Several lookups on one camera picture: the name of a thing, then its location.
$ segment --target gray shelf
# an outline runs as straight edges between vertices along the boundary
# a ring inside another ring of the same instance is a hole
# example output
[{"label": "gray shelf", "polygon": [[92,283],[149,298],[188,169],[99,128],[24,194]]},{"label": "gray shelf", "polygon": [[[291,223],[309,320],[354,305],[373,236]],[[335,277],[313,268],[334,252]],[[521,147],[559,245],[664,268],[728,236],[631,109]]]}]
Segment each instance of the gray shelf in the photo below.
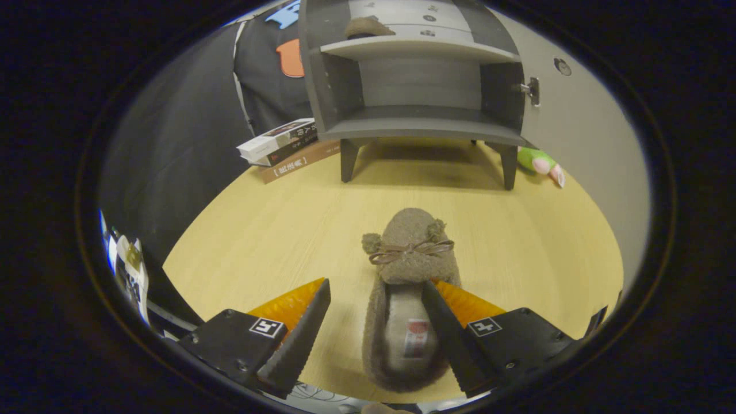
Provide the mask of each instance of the gray shelf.
[{"label": "gray shelf", "polygon": [[320,48],[320,51],[352,60],[391,57],[437,57],[447,60],[468,60],[481,65],[521,61],[519,55],[497,47],[426,36],[360,38],[324,45]]},{"label": "gray shelf", "polygon": [[528,146],[517,131],[480,110],[423,105],[371,106],[320,134],[321,139],[426,136]]}]

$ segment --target screw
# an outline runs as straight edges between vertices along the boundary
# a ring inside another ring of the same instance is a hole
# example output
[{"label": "screw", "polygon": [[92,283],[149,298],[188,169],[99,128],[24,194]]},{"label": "screw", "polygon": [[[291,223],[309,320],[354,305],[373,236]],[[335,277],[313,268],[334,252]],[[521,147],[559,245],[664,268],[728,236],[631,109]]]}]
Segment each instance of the screw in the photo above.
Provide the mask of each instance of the screw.
[{"label": "screw", "polygon": [[246,365],[245,361],[243,361],[242,359],[236,359],[235,364],[238,366],[238,369],[240,371],[248,371],[248,365]]}]

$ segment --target orange patch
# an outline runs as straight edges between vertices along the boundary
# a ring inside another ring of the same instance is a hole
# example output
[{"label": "orange patch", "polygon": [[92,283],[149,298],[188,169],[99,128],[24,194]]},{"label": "orange patch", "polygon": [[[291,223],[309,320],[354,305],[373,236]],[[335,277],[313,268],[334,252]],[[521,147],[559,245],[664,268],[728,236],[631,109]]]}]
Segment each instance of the orange patch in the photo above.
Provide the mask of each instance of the orange patch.
[{"label": "orange patch", "polygon": [[288,41],[276,48],[281,55],[281,71],[288,77],[304,77],[302,54],[299,50],[299,39]]}]

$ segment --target brown ribbon bow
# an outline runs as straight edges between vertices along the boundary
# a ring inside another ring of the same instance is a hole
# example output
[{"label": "brown ribbon bow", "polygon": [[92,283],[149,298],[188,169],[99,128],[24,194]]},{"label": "brown ribbon bow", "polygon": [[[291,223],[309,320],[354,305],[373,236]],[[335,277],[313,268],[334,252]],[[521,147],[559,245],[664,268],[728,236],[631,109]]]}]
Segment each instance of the brown ribbon bow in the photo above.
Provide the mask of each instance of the brown ribbon bow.
[{"label": "brown ribbon bow", "polygon": [[368,256],[368,260],[370,260],[371,264],[386,264],[391,263],[394,260],[398,260],[401,256],[411,252],[434,255],[450,251],[454,246],[455,242],[452,240],[433,243],[429,239],[419,243],[418,245],[409,243],[406,246],[382,246],[381,251]]}]

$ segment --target beige wall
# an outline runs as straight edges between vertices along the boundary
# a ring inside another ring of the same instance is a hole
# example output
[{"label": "beige wall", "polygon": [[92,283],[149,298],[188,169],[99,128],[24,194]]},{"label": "beige wall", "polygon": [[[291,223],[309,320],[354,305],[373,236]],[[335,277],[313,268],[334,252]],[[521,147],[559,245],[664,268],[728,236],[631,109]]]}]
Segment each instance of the beige wall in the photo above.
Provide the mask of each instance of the beige wall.
[{"label": "beige wall", "polygon": [[[637,134],[606,86],[580,62],[522,24],[494,14],[519,49],[525,78],[539,79],[540,105],[526,100],[521,135],[575,176],[608,219],[621,251],[625,292],[641,265],[651,218]],[[571,76],[557,71],[555,57],[567,62]]]}]

